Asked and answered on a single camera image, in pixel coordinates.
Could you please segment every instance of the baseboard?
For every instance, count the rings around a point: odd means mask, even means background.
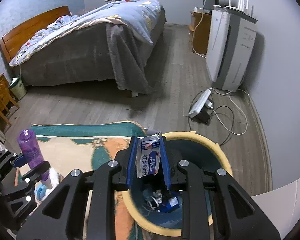
[[[167,26],[167,27],[188,27],[188,25],[175,24],[175,23],[165,23],[164,26]]]
[[[261,141],[262,141],[261,146],[263,148],[262,153],[264,155],[265,165],[266,165],[266,167],[265,167],[265,170],[266,170],[266,188],[267,188],[267,191],[272,191],[272,170],[271,170],[270,154],[269,154],[266,135],[265,135],[265,132],[264,132],[263,127],[262,127],[262,122],[261,122],[260,116],[257,112],[256,106],[254,105],[251,96],[248,96],[245,93],[244,93],[244,95],[245,95],[245,98],[247,99],[247,101],[249,103],[249,107],[250,107],[250,110],[252,111],[254,121],[257,124],[258,134],[261,136]]]

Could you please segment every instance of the green rug border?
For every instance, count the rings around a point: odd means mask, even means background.
[[[97,125],[75,125],[75,124],[54,124],[54,125],[32,125],[37,136],[56,137],[90,137],[90,136],[146,136],[145,130],[134,122],[116,122]]]

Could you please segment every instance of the trash can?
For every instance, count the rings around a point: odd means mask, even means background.
[[[169,132],[167,147],[181,152],[184,159],[196,164],[199,168],[214,172],[225,169],[231,176],[232,170],[226,155],[217,143],[196,134],[196,132]],[[131,189],[123,191],[122,196],[128,212],[137,224],[148,232],[163,236],[181,236],[182,228],[182,193],[178,196],[180,208],[170,212],[150,212],[143,206],[144,199],[140,188],[142,179],[133,179]],[[208,192],[206,191],[209,225],[212,215]]]
[[[12,78],[12,82],[9,86],[9,89],[12,91],[12,93],[18,100],[23,98],[26,94],[26,88],[24,87],[20,76]]]

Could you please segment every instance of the medicine packet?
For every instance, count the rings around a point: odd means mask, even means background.
[[[159,134],[138,137],[137,178],[158,173],[160,164]]]

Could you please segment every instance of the purple water bottle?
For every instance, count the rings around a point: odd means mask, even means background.
[[[31,169],[44,161],[34,131],[21,131],[17,141]],[[42,184],[46,185],[47,188],[52,188],[51,180],[49,178],[49,171],[46,171],[41,175],[41,182]]]

